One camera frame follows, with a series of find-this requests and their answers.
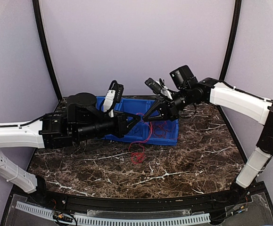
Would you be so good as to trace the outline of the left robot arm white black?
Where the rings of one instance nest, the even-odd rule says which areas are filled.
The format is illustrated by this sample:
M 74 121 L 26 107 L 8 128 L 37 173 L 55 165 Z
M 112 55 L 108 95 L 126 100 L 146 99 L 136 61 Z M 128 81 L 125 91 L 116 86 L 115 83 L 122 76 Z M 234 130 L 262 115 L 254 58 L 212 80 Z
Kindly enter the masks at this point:
M 29 122 L 0 123 L 0 176 L 25 193 L 33 194 L 41 205 L 48 205 L 52 195 L 46 191 L 45 180 L 13 163 L 2 153 L 1 148 L 58 149 L 109 134 L 123 138 L 140 120 L 139 115 L 116 111 L 113 116 L 104 113 L 90 116 L 84 113 L 81 120 L 70 122 L 68 115 L 56 112 Z

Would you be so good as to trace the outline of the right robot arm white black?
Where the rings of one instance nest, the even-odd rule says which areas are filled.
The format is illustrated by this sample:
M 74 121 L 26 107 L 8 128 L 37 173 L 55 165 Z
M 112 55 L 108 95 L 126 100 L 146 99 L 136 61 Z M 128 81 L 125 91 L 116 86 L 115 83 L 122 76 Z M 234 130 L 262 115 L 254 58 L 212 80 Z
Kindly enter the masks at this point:
M 236 177 L 238 186 L 226 193 L 227 202 L 237 204 L 244 197 L 243 188 L 249 187 L 273 156 L 273 99 L 247 93 L 212 78 L 183 83 L 170 97 L 162 94 L 160 85 L 153 79 L 145 83 L 158 96 L 143 116 L 144 121 L 174 121 L 184 107 L 204 102 L 229 108 L 263 125 L 255 150 Z

